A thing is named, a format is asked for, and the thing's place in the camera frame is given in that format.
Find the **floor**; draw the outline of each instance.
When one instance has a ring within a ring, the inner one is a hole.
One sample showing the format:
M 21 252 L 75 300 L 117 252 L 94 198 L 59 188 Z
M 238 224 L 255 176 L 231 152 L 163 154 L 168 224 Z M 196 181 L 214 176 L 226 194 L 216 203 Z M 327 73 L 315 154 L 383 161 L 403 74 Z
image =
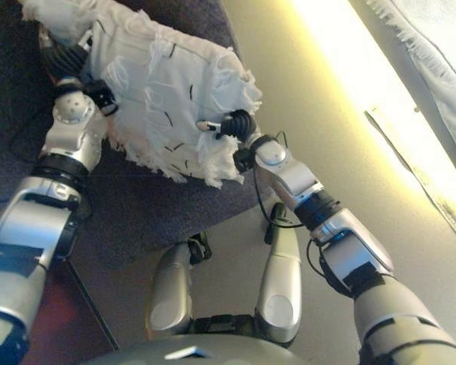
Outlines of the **floor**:
M 272 202 L 266 201 L 268 208 Z M 207 231 L 213 257 L 192 270 L 196 318 L 253 313 L 270 249 L 263 240 L 266 226 L 259 207 L 254 207 Z M 351 301 L 330 290 L 311 272 L 305 259 L 308 237 L 304 229 L 299 229 L 304 312 L 290 350 L 313 364 L 357 363 L 359 343 Z M 87 247 L 74 249 L 71 261 L 120 348 L 145 341 L 144 308 L 161 256 L 162 252 L 152 252 L 129 266 L 110 271 Z

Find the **red surface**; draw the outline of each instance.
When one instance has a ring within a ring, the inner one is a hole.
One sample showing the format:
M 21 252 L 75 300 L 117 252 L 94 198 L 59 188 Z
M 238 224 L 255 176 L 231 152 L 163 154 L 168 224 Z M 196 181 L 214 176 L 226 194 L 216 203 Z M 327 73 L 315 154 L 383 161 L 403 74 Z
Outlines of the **red surface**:
M 112 351 L 68 266 L 49 270 L 23 365 L 69 365 Z

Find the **white fluffy object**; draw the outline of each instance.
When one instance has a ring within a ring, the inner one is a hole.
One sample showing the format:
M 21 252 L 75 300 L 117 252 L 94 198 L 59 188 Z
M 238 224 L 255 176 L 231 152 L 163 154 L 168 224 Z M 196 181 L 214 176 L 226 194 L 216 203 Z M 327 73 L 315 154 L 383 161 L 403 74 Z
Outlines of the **white fluffy object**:
M 228 112 L 254 113 L 261 91 L 232 49 L 152 21 L 113 0 L 25 0 L 24 19 L 40 21 L 63 43 L 89 28 L 93 48 L 85 75 L 103 79 L 119 111 L 109 124 L 112 146 L 127 159 L 162 170 L 176 182 L 202 178 L 242 182 L 234 162 L 235 138 L 215 139 L 196 127 Z

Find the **silver casing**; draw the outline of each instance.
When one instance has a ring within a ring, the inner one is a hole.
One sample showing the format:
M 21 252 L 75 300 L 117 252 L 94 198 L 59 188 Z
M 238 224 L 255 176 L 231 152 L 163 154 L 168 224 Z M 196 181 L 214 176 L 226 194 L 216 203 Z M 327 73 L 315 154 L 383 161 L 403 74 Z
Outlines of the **silver casing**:
M 203 358 L 192 358 L 197 355 Z M 178 335 L 153 340 L 84 365 L 308 365 L 292 352 L 267 341 L 236 335 Z
M 257 148 L 255 162 L 261 177 L 291 210 L 323 189 L 312 171 L 276 141 L 269 141 Z
M 186 333 L 192 319 L 191 253 L 186 243 L 169 249 L 157 265 L 147 303 L 147 337 L 164 338 Z
M 346 208 L 316 227 L 311 237 L 326 243 L 343 232 L 344 238 L 331 242 L 322 251 L 325 261 L 342 285 L 350 289 L 344 279 L 367 262 L 380 274 L 391 275 L 394 266 L 387 250 Z
M 74 83 L 70 79 L 62 82 Z M 107 132 L 103 114 L 89 96 L 78 90 L 56 99 L 52 115 L 54 123 L 47 132 L 40 156 L 68 156 L 92 172 L 100 162 L 101 141 Z
M 456 342 L 411 290 L 384 276 L 355 300 L 354 319 L 362 344 L 377 357 L 392 354 L 397 363 L 456 365 Z
M 188 331 L 192 320 L 190 257 L 188 245 L 181 243 L 169 249 L 157 265 L 145 318 L 149 339 Z M 296 233 L 277 228 L 256 309 L 265 338 L 280 343 L 294 339 L 301 319 L 301 291 Z
M 276 227 L 256 308 L 264 336 L 272 341 L 287 343 L 296 337 L 302 315 L 301 283 L 296 231 Z

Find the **light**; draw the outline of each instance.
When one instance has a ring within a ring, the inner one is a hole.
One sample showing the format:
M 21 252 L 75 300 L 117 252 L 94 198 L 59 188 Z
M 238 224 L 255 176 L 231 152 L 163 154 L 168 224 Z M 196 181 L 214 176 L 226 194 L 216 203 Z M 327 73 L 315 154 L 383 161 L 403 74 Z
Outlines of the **light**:
M 375 120 L 456 231 L 456 169 L 350 3 L 292 0 L 292 6 L 353 105 Z

